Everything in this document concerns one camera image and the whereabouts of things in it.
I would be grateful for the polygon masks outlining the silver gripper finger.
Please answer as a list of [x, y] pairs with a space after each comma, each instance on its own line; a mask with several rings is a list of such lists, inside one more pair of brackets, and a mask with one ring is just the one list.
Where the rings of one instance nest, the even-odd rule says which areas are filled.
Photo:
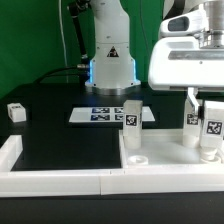
[[187, 89], [187, 100], [189, 101], [193, 110], [193, 114], [195, 116], [199, 115], [199, 108], [200, 108], [200, 104], [196, 98], [197, 94], [198, 94], [198, 90], [196, 88], [189, 87]]

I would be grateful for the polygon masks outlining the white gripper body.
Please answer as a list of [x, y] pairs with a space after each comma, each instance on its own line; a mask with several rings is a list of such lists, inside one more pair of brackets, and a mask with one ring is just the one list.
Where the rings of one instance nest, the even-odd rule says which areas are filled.
[[224, 7], [195, 7], [164, 20], [148, 82], [153, 89], [224, 89]]

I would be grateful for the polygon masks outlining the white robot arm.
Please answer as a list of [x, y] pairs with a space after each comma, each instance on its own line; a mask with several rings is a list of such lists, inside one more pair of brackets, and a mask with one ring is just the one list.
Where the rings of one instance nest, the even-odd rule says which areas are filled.
[[[120, 0], [92, 0], [95, 55], [86, 87], [121, 94], [140, 84], [130, 55], [129, 16]], [[154, 90], [185, 91], [194, 111], [199, 91], [224, 90], [224, 0], [165, 0], [149, 62]]]

